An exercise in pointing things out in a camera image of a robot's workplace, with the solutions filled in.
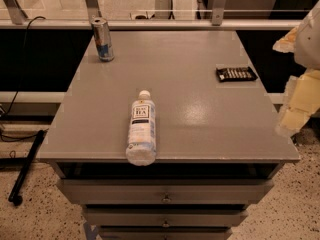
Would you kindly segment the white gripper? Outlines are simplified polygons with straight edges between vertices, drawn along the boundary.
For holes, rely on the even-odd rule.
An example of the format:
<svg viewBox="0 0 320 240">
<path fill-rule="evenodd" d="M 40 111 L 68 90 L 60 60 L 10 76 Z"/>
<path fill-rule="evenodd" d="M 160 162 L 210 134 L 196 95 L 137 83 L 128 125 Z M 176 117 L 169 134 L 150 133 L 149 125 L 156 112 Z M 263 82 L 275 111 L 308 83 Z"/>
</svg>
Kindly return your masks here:
<svg viewBox="0 0 320 240">
<path fill-rule="evenodd" d="M 300 77 L 290 76 L 285 87 L 275 131 L 292 137 L 320 109 L 320 1 L 285 36 L 277 40 L 272 49 L 293 53 L 294 60 L 307 69 Z"/>
</svg>

